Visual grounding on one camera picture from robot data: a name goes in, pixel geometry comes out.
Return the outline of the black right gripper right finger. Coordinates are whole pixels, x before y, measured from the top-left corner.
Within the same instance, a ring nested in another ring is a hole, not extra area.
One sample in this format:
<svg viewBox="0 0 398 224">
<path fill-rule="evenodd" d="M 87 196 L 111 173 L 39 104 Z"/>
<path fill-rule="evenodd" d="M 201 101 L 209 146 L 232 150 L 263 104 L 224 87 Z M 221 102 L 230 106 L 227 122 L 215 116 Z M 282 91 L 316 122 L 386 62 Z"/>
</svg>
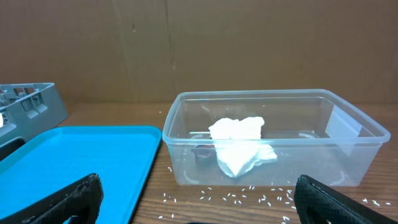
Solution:
<svg viewBox="0 0 398 224">
<path fill-rule="evenodd" d="M 397 224 L 308 175 L 297 179 L 294 202 L 302 224 Z"/>
</svg>

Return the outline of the red snack wrapper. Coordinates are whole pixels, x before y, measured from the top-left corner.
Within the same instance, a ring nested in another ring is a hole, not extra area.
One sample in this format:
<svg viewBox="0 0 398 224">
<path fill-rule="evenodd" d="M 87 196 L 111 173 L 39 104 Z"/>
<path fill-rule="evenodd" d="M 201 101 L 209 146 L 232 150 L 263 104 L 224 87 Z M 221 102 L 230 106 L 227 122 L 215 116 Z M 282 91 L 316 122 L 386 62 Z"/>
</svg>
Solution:
<svg viewBox="0 0 398 224">
<path fill-rule="evenodd" d="M 216 149 L 212 144 L 196 145 L 191 149 L 191 152 L 195 156 L 196 163 L 209 161 L 210 159 L 216 157 Z"/>
</svg>

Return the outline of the white napkin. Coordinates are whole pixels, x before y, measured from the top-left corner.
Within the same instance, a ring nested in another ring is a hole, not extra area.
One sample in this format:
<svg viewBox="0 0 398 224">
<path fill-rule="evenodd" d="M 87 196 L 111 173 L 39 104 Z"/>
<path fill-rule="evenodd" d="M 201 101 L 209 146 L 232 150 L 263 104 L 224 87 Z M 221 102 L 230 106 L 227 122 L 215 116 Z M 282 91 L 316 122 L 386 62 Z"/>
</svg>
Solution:
<svg viewBox="0 0 398 224">
<path fill-rule="evenodd" d="M 221 118 L 208 128 L 224 174 L 238 178 L 255 166 L 277 161 L 272 146 L 261 142 L 264 125 L 264 119 L 255 116 L 242 120 Z"/>
</svg>

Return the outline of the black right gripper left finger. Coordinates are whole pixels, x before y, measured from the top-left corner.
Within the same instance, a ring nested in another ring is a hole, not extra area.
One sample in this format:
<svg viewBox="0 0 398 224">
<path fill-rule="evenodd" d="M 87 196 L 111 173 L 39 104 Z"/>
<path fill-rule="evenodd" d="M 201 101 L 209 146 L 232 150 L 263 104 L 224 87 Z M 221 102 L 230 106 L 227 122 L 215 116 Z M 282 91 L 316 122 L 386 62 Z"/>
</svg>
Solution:
<svg viewBox="0 0 398 224">
<path fill-rule="evenodd" d="M 2 224 L 94 224 L 104 197 L 98 174 L 89 174 L 1 219 Z"/>
</svg>

